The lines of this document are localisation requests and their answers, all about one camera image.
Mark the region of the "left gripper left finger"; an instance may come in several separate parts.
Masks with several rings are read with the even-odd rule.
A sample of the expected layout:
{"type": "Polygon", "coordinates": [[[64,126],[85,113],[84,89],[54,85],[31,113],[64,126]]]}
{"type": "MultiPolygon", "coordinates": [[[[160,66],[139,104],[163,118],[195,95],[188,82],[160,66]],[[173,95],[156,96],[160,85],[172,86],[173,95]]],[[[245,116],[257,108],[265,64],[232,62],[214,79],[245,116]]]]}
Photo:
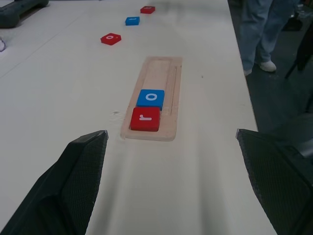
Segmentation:
{"type": "Polygon", "coordinates": [[[84,235],[98,195],[108,132],[70,142],[33,185],[2,235],[84,235]]]}

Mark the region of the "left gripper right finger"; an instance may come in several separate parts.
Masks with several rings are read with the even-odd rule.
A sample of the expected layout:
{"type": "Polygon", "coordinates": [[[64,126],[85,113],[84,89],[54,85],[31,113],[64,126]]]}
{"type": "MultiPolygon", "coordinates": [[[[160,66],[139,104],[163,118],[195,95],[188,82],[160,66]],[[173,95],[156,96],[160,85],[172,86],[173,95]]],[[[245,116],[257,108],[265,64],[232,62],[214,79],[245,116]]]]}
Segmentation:
{"type": "Polygon", "coordinates": [[[282,138],[238,129],[248,177],[279,235],[313,233],[313,160],[282,138]]]}

